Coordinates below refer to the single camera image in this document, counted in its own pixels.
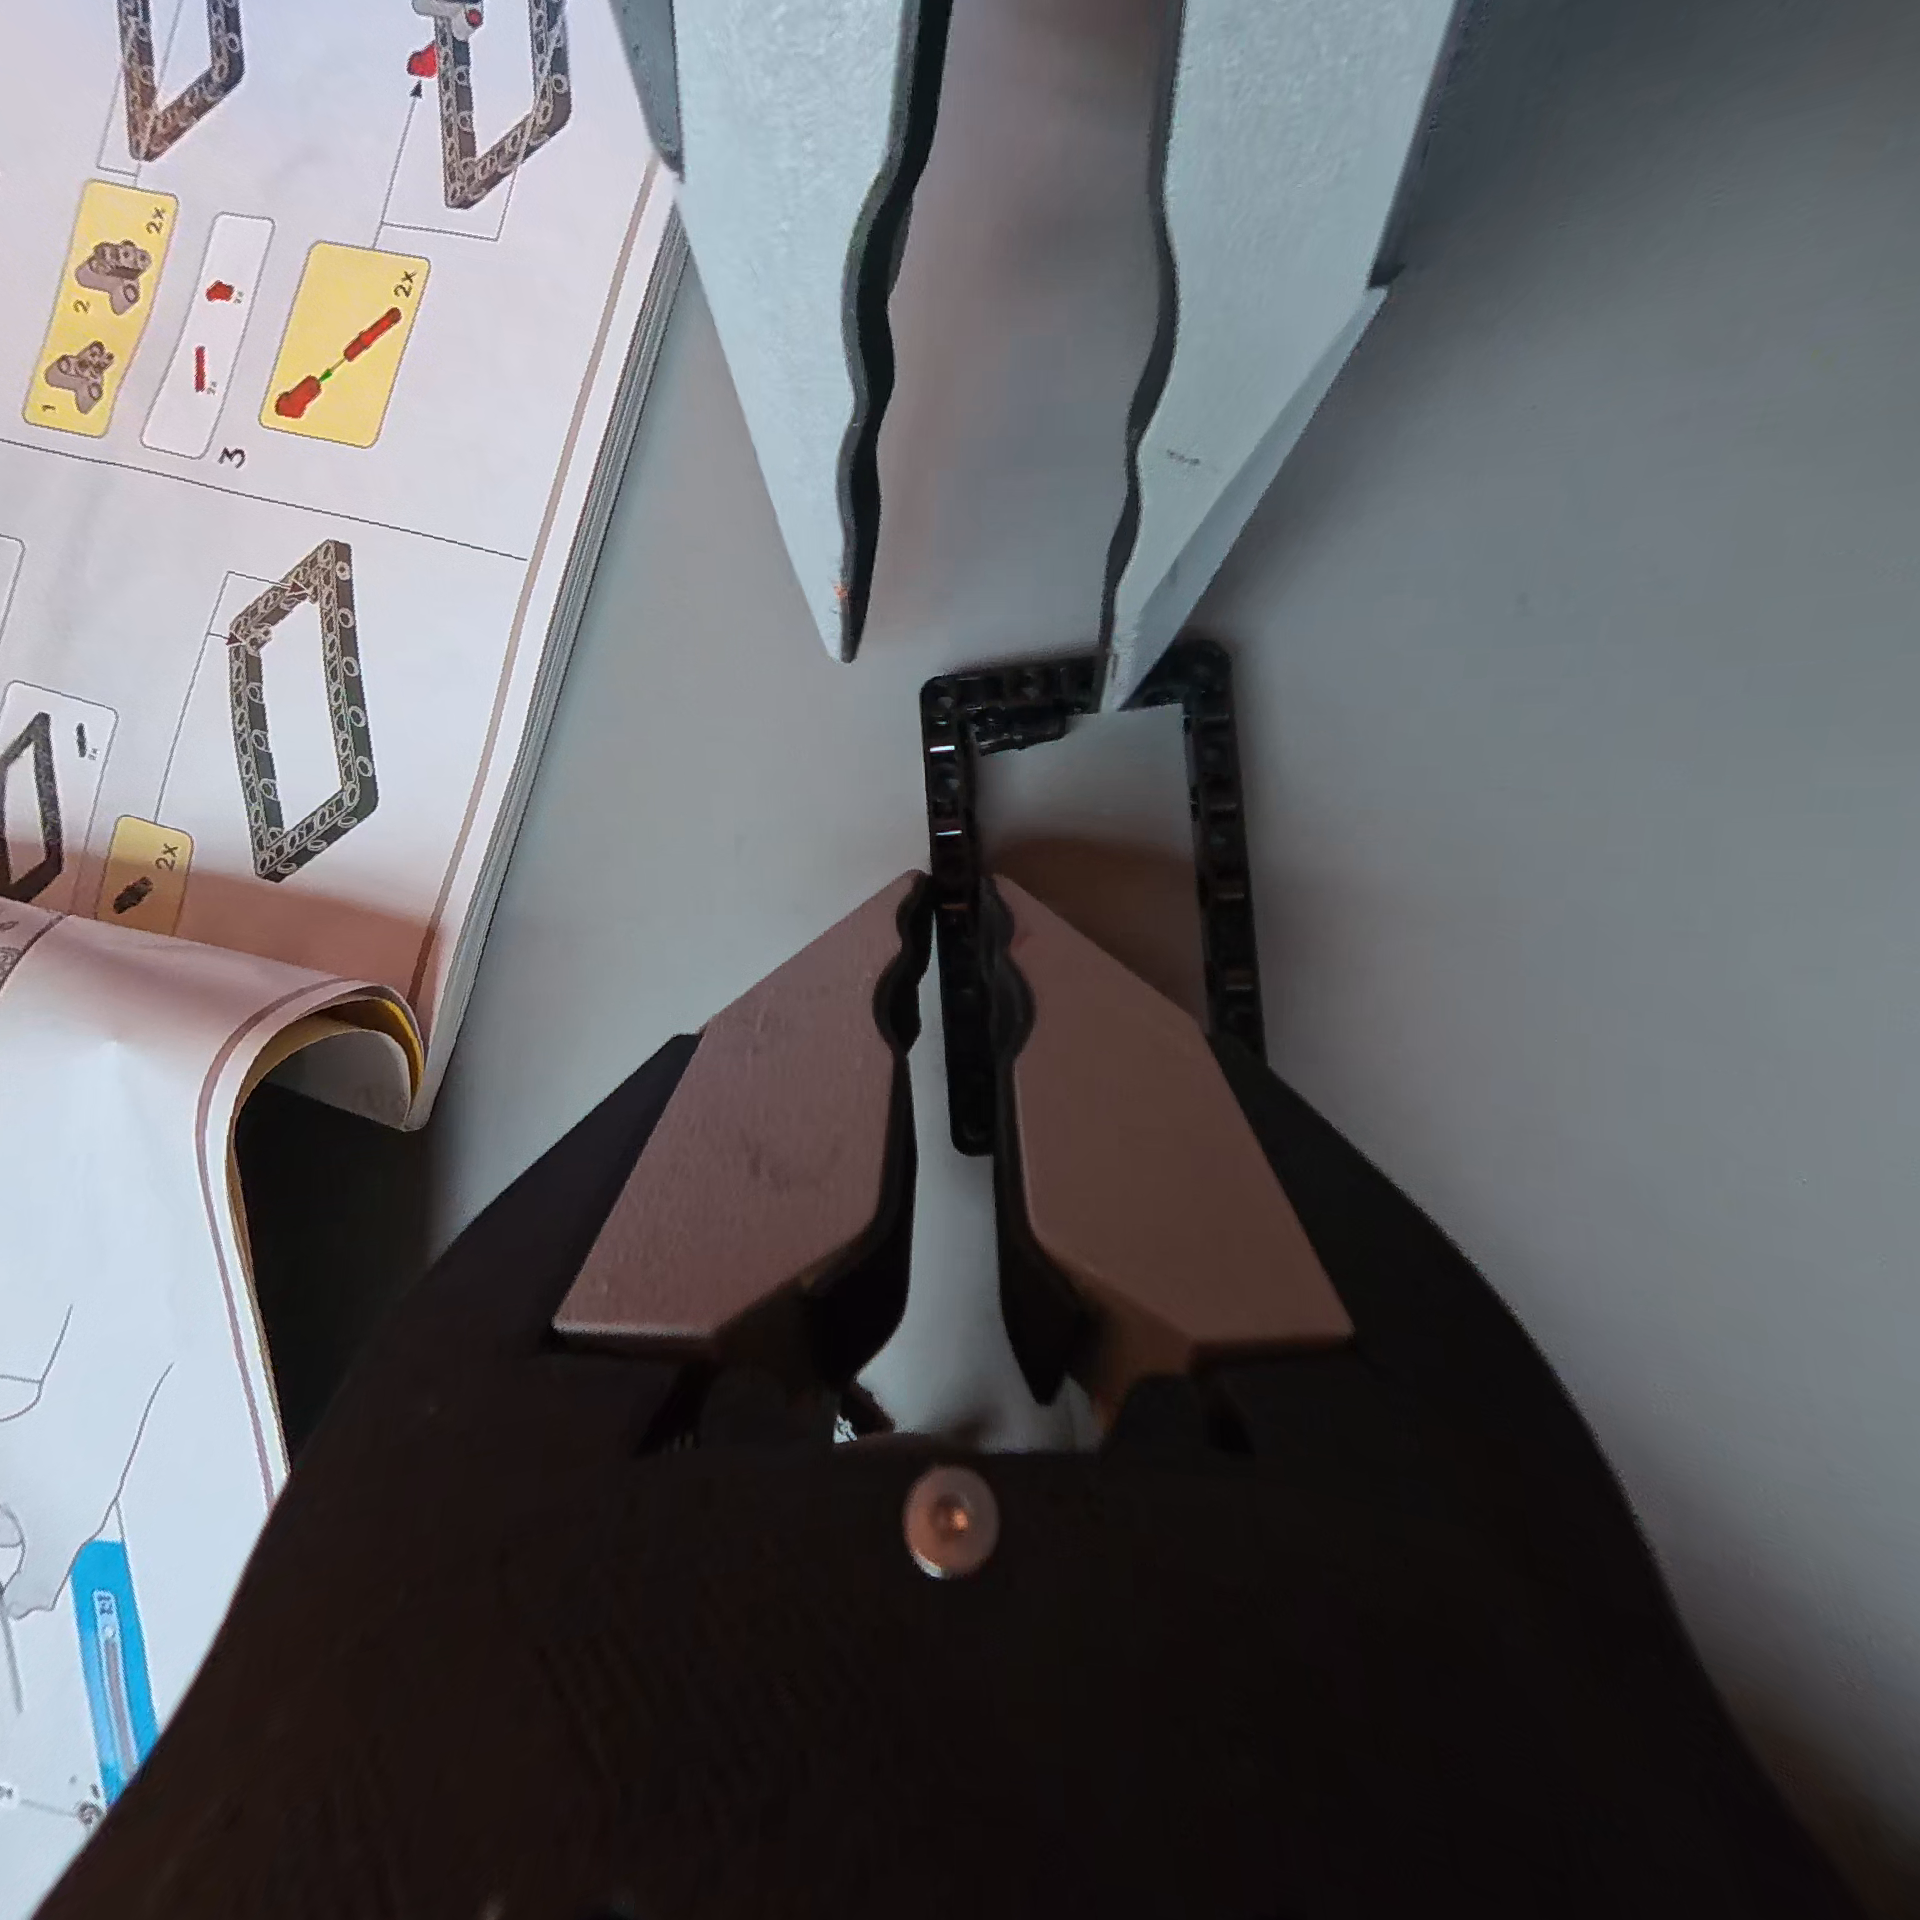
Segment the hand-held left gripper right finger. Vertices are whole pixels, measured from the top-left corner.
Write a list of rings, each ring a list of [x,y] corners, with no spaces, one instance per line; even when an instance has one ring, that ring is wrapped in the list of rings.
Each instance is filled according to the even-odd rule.
[[[1032,1395],[1320,1354],[1353,1320],[1184,1008],[1025,888],[982,897],[1000,1310]]]

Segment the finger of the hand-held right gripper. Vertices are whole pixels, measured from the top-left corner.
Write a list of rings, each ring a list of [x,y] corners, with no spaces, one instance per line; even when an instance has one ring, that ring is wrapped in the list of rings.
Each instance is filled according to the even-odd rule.
[[[889,304],[952,3],[654,6],[654,142],[827,657],[858,658],[896,386]]]
[[[1445,3],[1189,3],[1157,102],[1157,327],[1126,419],[1103,704],[1167,655],[1386,300]]]

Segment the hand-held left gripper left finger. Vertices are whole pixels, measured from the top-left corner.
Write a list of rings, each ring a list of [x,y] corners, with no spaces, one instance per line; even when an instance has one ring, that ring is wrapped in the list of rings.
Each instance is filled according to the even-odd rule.
[[[906,871],[713,1016],[557,1332],[767,1374],[861,1374],[907,1296],[930,891]]]

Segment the black rectangular lego frame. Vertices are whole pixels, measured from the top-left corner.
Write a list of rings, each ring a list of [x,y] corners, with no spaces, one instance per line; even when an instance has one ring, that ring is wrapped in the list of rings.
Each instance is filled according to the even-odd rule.
[[[979,763],[969,718],[993,707],[1098,712],[1110,666],[1099,655],[954,670],[920,691],[934,928],[945,1008],[954,1148],[995,1148],[993,998],[984,947],[986,855],[977,824]],[[1207,1033],[1264,1058],[1254,867],[1247,842],[1233,660],[1207,639],[1178,639],[1126,699],[1126,712],[1176,707],[1184,718],[1192,864],[1200,914]]]

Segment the lego instruction booklet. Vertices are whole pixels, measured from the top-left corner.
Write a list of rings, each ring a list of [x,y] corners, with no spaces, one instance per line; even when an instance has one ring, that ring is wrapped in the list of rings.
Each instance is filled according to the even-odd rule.
[[[6,6],[6,1908],[289,1475],[233,1132],[433,1108],[672,300],[613,6]]]

